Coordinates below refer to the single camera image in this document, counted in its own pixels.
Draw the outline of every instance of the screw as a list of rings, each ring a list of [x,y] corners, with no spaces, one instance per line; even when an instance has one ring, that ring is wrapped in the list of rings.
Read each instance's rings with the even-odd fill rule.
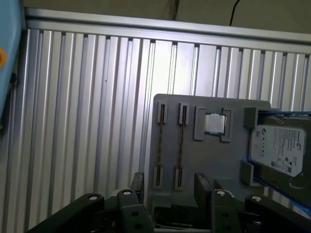
[[[90,200],[96,200],[97,199],[97,196],[91,196],[89,197]]]
[[[217,194],[220,195],[220,196],[224,196],[224,195],[225,195],[225,192],[223,192],[223,191],[218,191]]]
[[[255,201],[261,201],[261,198],[257,197],[257,196],[253,196],[252,199],[255,200]]]
[[[132,192],[129,191],[129,190],[125,190],[125,191],[123,192],[124,195],[130,195],[131,193],[132,193]]]

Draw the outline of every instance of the metal ridge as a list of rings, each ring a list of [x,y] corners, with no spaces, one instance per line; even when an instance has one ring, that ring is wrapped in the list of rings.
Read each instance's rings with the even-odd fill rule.
[[[234,37],[253,37],[262,40],[277,40],[291,43],[311,43],[311,34],[277,32],[260,29],[248,29],[229,26],[207,25],[199,23],[176,22],[169,20],[147,19],[136,17],[121,17],[76,13],[67,11],[25,8],[26,20],[44,19],[53,21],[83,22],[111,26],[126,26],[134,28],[157,29],[175,32],[213,34]]]

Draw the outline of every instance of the orange button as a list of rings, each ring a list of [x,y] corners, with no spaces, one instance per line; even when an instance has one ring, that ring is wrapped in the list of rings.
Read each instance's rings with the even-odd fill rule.
[[[6,63],[6,60],[8,59],[6,52],[4,51],[3,48],[0,47],[0,68],[4,66]]]

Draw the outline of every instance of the hard drive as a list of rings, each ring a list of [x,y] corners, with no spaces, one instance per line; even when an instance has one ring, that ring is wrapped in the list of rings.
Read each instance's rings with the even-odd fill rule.
[[[254,177],[311,208],[311,116],[262,112],[251,132],[248,159]]]

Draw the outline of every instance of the black cable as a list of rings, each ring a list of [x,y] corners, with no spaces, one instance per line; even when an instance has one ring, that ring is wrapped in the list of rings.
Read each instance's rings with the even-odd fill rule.
[[[237,5],[239,4],[239,2],[240,2],[240,0],[237,0],[237,1],[235,2],[234,6],[233,6],[229,26],[231,26],[231,25],[232,25],[232,21],[233,21],[234,13],[235,13],[235,8],[236,8],[236,7],[237,7]]]
[[[179,0],[175,0],[174,7],[173,7],[173,20],[176,20],[177,18],[178,7],[179,7]]]

